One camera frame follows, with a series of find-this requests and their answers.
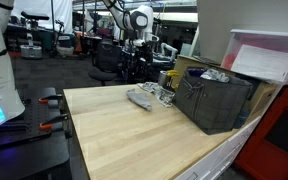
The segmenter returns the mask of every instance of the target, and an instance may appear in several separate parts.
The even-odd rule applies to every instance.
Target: wooden tabletop
[[[151,112],[127,98],[130,89],[147,93]],[[92,180],[172,179],[236,132],[206,135],[136,85],[64,93]]]

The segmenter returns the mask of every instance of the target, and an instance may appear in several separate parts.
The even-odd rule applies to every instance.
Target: floor
[[[99,81],[88,77],[88,71],[94,68],[90,59],[45,57],[43,60],[23,60],[20,57],[13,57],[12,65],[17,89],[55,87],[58,93],[62,93],[63,89],[101,86]],[[123,81],[118,80],[107,82],[106,85],[123,84]],[[72,157],[72,160],[81,163],[79,157]],[[79,169],[73,168],[72,171],[72,174],[78,174]],[[219,179],[250,180],[252,178],[232,166]]]

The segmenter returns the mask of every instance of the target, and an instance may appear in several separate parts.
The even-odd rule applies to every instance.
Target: black workbench
[[[19,90],[20,95],[55,95],[54,88]],[[57,101],[50,101],[50,116],[60,114]],[[64,131],[48,138],[0,148],[0,179],[71,179],[68,144]]]

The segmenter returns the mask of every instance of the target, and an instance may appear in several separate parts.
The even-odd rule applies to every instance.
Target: paper
[[[232,71],[284,82],[288,74],[288,53],[242,45]]]

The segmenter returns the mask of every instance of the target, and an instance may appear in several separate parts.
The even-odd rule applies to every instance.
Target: black storage bin
[[[174,104],[206,134],[231,131],[252,84],[228,76],[229,82],[207,80],[189,73],[189,67],[175,93]]]

